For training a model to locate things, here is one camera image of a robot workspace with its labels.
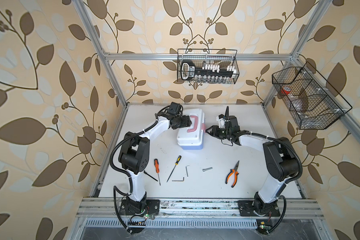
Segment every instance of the wallpaper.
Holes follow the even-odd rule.
[[[238,61],[236,84],[192,83],[177,79],[173,61],[111,61],[130,103],[262,103],[280,61]]]
[[[290,53],[315,0],[84,0],[111,53],[169,53],[170,48]]]
[[[0,0],[0,239],[69,233],[117,106],[70,1]]]
[[[348,114],[360,123],[360,0],[334,0],[301,54],[351,103]],[[279,136],[298,152],[300,180],[319,202],[333,236],[360,240],[360,144],[340,121],[322,131],[297,130],[277,96],[267,109]]]

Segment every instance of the orange screwdriver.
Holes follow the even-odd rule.
[[[157,158],[155,158],[155,167],[156,167],[156,172],[157,172],[157,176],[158,176],[158,184],[160,184],[160,186],[161,186],[160,176],[158,175],[158,173],[160,172],[160,170],[158,170],[158,160],[157,160]]]

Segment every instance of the work surface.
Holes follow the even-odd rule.
[[[132,105],[129,106],[125,121],[117,142],[120,142],[127,132],[139,132],[155,119],[157,113],[164,106],[161,105]],[[230,115],[237,117],[240,129],[257,132],[274,137],[272,129],[260,105],[229,105]],[[206,128],[218,125],[216,116],[225,113],[226,105],[185,105],[184,109],[201,108],[205,113]],[[268,175],[264,152],[246,146],[223,145],[221,141],[208,134],[204,134],[204,148],[202,150],[183,150],[177,145],[178,130],[168,129],[155,140],[150,142],[149,163],[145,171],[157,179],[154,159],[160,165],[160,180],[158,182],[144,174],[145,190],[149,198],[253,198],[261,189]],[[177,157],[182,158],[167,182]],[[240,160],[238,180],[231,188],[234,176],[228,184],[225,178]],[[202,169],[213,167],[205,172]],[[129,191],[129,182],[125,174],[108,168],[99,197],[113,197],[113,186],[123,192]],[[301,198],[295,182],[291,182],[282,193],[287,198]]]

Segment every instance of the pliers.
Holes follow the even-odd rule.
[[[225,184],[228,184],[228,179],[229,177],[234,174],[235,175],[235,181],[233,183],[233,185],[231,187],[234,187],[236,185],[237,182],[237,175],[239,175],[239,173],[237,172],[237,168],[239,167],[239,161],[237,161],[236,166],[234,169],[231,169],[231,172],[227,175],[227,178],[225,179]]]

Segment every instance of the black wire basket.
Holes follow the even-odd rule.
[[[326,87],[317,83],[313,73],[322,77]],[[350,103],[309,62],[303,67],[289,67],[275,72],[272,74],[272,84],[278,98],[284,101],[302,130],[326,129],[352,109]]]
[[[177,81],[179,83],[235,84],[240,72],[237,50],[178,49]]]

